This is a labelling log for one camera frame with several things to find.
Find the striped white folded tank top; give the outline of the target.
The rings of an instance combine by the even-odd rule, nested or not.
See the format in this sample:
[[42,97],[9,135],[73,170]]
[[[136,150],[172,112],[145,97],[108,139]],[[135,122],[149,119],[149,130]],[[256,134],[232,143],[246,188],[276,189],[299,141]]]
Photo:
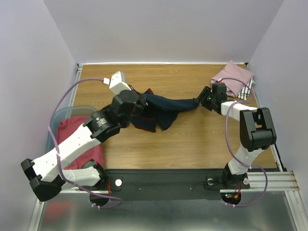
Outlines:
[[249,81],[248,83],[248,87],[244,86],[241,91],[238,93],[237,98],[246,101],[247,97],[250,95],[250,89],[252,88],[252,86],[255,84],[255,81],[253,80],[253,78]]

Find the maroon red tank top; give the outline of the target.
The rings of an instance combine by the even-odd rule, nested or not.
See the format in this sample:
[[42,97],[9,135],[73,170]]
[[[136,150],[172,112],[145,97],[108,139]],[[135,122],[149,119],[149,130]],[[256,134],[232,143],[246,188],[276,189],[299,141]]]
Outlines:
[[[80,125],[85,122],[87,118],[88,116],[74,116],[60,121],[57,129],[57,143],[61,144],[64,140],[66,140],[77,130]],[[87,150],[64,169],[75,170],[86,168],[86,164],[90,161],[94,161],[95,165],[104,166],[103,148],[100,145]]]

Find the blue plastic bin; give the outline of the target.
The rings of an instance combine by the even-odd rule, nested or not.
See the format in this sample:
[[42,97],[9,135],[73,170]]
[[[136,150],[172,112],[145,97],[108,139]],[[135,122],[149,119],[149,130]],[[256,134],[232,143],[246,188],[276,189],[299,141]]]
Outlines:
[[[92,106],[71,106],[58,110],[51,120],[51,130],[57,140],[57,129],[59,122],[74,116],[90,116],[96,109]],[[48,134],[46,153],[54,148],[54,142],[50,134]]]

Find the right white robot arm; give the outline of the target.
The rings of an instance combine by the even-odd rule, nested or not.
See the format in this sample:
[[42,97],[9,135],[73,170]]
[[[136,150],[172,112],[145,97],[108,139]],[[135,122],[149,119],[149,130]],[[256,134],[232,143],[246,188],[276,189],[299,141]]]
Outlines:
[[227,99],[227,88],[222,82],[212,87],[205,86],[197,97],[198,103],[209,111],[215,111],[226,117],[225,137],[229,151],[228,121],[239,121],[241,145],[237,153],[231,153],[232,160],[226,164],[221,176],[224,187],[247,182],[246,176],[252,163],[264,150],[275,144],[277,135],[270,110],[266,107],[256,108]]

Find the folded pink tank top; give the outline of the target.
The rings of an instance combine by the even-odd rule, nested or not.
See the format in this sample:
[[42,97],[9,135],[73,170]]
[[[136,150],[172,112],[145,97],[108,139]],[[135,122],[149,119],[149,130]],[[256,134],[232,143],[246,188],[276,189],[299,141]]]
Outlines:
[[217,80],[223,79],[222,82],[227,87],[227,95],[237,98],[238,93],[245,86],[242,82],[248,85],[253,77],[254,74],[251,71],[239,67],[231,60],[211,79],[210,83],[213,84]]

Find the navy basketball tank top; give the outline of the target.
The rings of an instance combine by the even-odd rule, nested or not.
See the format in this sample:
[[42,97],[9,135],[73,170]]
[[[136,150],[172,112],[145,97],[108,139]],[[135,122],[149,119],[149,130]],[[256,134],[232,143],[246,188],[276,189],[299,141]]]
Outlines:
[[147,106],[143,112],[132,118],[132,124],[137,129],[156,132],[156,127],[167,130],[177,119],[178,114],[194,110],[199,103],[196,99],[173,100],[155,95],[151,89],[144,92]]

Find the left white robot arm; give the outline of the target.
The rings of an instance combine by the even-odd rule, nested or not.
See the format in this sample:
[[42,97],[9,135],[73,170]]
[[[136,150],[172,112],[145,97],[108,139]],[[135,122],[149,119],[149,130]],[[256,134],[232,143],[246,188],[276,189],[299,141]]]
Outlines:
[[89,149],[100,145],[129,126],[134,116],[146,107],[146,96],[133,90],[123,90],[111,104],[94,112],[76,131],[61,143],[34,160],[25,159],[21,167],[29,184],[41,202],[57,196],[61,190],[74,186],[88,192],[91,187],[103,189],[108,175],[99,165],[84,169],[65,170],[65,167]]

